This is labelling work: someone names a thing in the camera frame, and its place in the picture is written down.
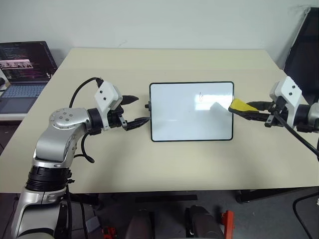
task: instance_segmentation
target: laptop screen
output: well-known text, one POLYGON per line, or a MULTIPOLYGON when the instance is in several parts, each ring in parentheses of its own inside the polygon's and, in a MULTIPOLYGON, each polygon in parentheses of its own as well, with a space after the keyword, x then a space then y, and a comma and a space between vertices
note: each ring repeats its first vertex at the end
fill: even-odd
POLYGON ((45 41, 0 43, 0 68, 14 84, 45 83, 57 70, 45 41))

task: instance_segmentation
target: whiteboard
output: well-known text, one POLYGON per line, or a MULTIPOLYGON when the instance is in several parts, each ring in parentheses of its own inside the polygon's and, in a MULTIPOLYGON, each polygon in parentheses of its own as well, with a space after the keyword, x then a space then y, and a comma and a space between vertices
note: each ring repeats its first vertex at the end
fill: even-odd
POLYGON ((152 141, 231 140, 233 82, 150 84, 152 141))

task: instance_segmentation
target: cable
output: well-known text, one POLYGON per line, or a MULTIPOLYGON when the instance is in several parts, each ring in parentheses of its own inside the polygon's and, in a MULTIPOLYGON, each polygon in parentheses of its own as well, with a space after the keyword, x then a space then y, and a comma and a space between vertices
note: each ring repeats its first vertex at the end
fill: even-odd
POLYGON ((83 228, 78 228, 78 229, 74 229, 72 231, 75 231, 75 230, 81 230, 83 229, 84 230, 84 235, 85 235, 85 239, 88 239, 88 229, 86 227, 86 223, 85 223, 85 211, 84 211, 84 206, 83 206, 83 202, 82 202, 82 199, 79 195, 76 195, 76 194, 73 194, 73 193, 70 193, 73 197, 76 197, 78 202, 80 203, 80 206, 81 206, 81 214, 82 214, 82 226, 83 228))
POLYGON ((315 149, 308 141, 302 138, 296 131, 291 128, 286 121, 281 118, 278 111, 274 111, 274 117, 294 136, 296 137, 301 143, 303 143, 308 149, 310 149, 316 156, 319 161, 319 151, 315 149))
POLYGON ((71 196, 69 191, 69 185, 66 185, 66 197, 68 205, 68 238, 72 239, 72 206, 71 206, 71 196))
POLYGON ((86 139, 86 137, 87 137, 90 133, 91 133, 90 131, 89 131, 89 132, 86 132, 85 135, 82 137, 82 140, 81 140, 81 150, 82 150, 82 154, 76 154, 76 155, 74 156, 74 158, 76 158, 76 157, 85 157, 86 160, 88 160, 90 163, 94 163, 95 160, 94 160, 92 157, 90 157, 89 155, 86 154, 85 148, 84 148, 85 139, 86 139))
POLYGON ((87 229, 86 223, 85 223, 85 211, 84 211, 84 206, 83 206, 83 203, 82 203, 82 200, 80 197, 79 197, 79 202, 80 202, 81 211, 82 211, 82 224, 83 224, 83 229, 84 229, 84 235, 85 235, 85 239, 88 239, 88 229, 87 229))
POLYGON ((319 151, 319 138, 318 138, 318 142, 317 142, 317 150, 319 151))
POLYGON ((307 198, 311 198, 313 196, 316 196, 316 195, 319 195, 319 193, 312 193, 310 195, 307 195, 307 196, 304 196, 304 197, 301 197, 301 198, 298 198, 296 200, 294 200, 293 202, 293 210, 294 210, 294 213, 298 219, 298 221, 300 222, 301 226, 303 226, 305 232, 307 233, 307 236, 310 238, 310 239, 313 239, 313 237, 311 236, 311 234, 309 233, 308 229, 306 228, 306 225, 304 224, 303 220, 301 220, 301 218, 299 217, 298 213, 297 213, 297 209, 296 209, 296 205, 298 202, 300 202, 301 200, 304 200, 304 199, 307 199, 307 198))
POLYGON ((3 234, 2 234, 1 239, 3 239, 3 238, 4 238, 5 232, 6 232, 6 230, 7 230, 8 226, 9 226, 9 223, 10 223, 10 221, 11 221, 11 217, 12 217, 12 215, 13 215, 13 213, 14 213, 15 203, 16 203, 16 199, 14 199, 13 207, 12 207, 12 212, 11 212, 10 217, 9 217, 9 219, 8 219, 8 222, 7 222, 7 224, 6 224, 5 228, 4 228, 4 231, 3 231, 3 234))
POLYGON ((96 80, 100 80, 100 78, 98 78, 98 77, 92 77, 92 78, 86 80, 85 82, 83 82, 83 83, 75 90, 75 92, 73 93, 73 96, 72 96, 72 98, 71 98, 71 101, 70 101, 70 104, 69 104, 69 108, 72 108, 74 99, 75 99, 76 95, 78 94, 78 92, 80 91, 80 89, 81 89, 83 86, 85 86, 86 84, 88 84, 89 82, 91 82, 91 81, 96 81, 96 80))

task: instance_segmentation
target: red clamp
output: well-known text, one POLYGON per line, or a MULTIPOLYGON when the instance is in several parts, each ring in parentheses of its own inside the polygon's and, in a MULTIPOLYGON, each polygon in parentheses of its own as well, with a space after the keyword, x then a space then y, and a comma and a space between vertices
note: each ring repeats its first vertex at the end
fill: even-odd
POLYGON ((221 221, 222 221, 222 224, 225 226, 225 230, 224 230, 225 239, 233 238, 233 231, 235 229, 234 217, 235 217, 235 214, 232 211, 226 211, 225 213, 221 214, 221 221))
POLYGON ((104 227, 102 229, 104 239, 116 239, 116 230, 113 227, 104 227))

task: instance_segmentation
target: beige tabletop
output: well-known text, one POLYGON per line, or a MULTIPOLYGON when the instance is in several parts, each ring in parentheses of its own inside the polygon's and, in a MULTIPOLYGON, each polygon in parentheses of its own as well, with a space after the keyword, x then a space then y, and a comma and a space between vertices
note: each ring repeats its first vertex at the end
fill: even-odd
MULTIPOLYGON (((269 101, 272 85, 286 75, 263 50, 72 49, 0 156, 0 192, 21 191, 49 115, 67 107, 83 81, 100 76, 140 98, 123 107, 133 120, 149 116, 144 104, 152 82, 233 81, 235 97, 269 101)), ((94 83, 83 88, 74 107, 95 107, 96 90, 94 83)), ((301 134, 316 145, 317 134, 301 134)), ((238 116, 231 141, 152 142, 147 123, 89 136, 85 146, 95 163, 74 159, 74 193, 319 185, 316 157, 284 128, 238 116)))

